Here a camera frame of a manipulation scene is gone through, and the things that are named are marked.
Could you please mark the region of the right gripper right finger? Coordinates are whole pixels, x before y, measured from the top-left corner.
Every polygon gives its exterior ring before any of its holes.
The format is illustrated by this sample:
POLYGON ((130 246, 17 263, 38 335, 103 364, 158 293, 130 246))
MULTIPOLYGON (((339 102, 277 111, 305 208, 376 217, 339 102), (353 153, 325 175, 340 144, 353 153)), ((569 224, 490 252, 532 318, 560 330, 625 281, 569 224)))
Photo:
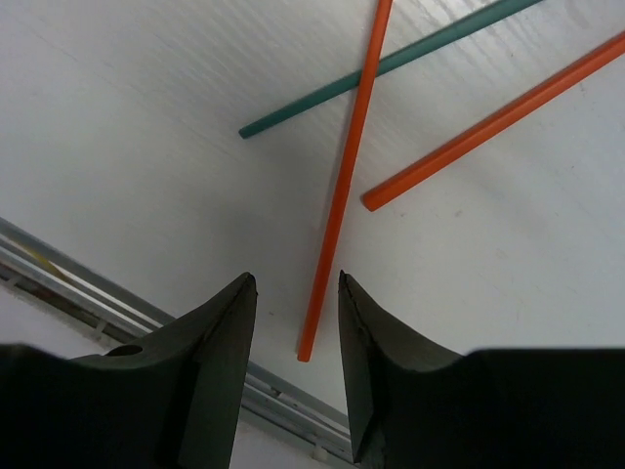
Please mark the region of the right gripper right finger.
POLYGON ((353 458, 362 468, 620 468, 620 348, 455 353, 338 286, 353 458))

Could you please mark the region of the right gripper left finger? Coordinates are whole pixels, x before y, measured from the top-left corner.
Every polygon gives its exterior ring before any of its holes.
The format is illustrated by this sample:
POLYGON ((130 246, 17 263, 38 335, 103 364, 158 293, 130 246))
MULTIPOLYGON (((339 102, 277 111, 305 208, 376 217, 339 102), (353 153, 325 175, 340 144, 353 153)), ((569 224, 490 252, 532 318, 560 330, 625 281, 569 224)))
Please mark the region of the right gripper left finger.
POLYGON ((1 349, 5 468, 226 468, 257 305, 242 274, 203 305, 104 355, 1 349))

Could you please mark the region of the short orange chopstick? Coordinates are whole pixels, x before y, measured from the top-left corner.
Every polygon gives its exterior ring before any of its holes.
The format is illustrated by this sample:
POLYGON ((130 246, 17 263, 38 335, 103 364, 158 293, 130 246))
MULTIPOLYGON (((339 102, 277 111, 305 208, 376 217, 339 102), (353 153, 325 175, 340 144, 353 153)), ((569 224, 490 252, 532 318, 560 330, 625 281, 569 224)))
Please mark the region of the short orange chopstick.
POLYGON ((371 212, 383 207, 623 55, 624 34, 619 33, 366 192, 361 197, 362 204, 371 212))

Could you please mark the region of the long orange chopstick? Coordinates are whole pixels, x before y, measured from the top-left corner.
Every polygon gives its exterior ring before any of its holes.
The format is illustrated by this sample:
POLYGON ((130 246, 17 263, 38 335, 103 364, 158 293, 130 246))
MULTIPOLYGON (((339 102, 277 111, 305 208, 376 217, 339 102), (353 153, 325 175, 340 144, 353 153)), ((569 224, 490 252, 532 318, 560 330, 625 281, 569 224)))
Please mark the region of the long orange chopstick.
POLYGON ((297 352, 300 362, 309 362, 312 357, 392 5, 391 0, 377 5, 300 338, 297 352))

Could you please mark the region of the teal chopstick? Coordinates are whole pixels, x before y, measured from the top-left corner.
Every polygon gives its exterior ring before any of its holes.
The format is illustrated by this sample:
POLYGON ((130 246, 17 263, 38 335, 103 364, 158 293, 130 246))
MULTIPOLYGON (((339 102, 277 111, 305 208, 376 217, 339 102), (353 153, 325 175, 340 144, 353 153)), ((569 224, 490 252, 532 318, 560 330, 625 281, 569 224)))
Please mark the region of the teal chopstick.
MULTIPOLYGON (((534 6, 539 2, 540 0, 494 1, 432 34, 385 56, 379 61, 376 76, 385 75, 406 64, 410 64, 430 53, 534 6)), ((294 116, 341 96, 358 86, 361 75, 362 71, 356 70, 321 86, 305 96, 241 127, 238 130, 238 135, 242 139, 249 139, 294 116)))

